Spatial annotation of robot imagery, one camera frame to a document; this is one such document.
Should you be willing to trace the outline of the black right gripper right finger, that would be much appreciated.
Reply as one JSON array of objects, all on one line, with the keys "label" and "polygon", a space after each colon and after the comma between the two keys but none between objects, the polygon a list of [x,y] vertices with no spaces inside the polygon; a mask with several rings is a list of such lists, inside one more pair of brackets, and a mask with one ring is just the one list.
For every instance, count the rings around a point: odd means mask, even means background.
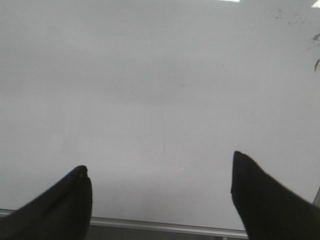
[{"label": "black right gripper right finger", "polygon": [[232,160],[232,202],[250,240],[318,240],[320,209],[236,150]]}]

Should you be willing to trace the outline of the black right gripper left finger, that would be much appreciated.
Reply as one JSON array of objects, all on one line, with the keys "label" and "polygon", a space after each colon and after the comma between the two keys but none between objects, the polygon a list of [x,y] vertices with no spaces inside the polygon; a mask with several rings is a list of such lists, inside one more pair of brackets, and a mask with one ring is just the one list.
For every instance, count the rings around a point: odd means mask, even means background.
[{"label": "black right gripper left finger", "polygon": [[2,240],[83,240],[90,225],[93,190],[79,165],[45,192],[0,220]]}]

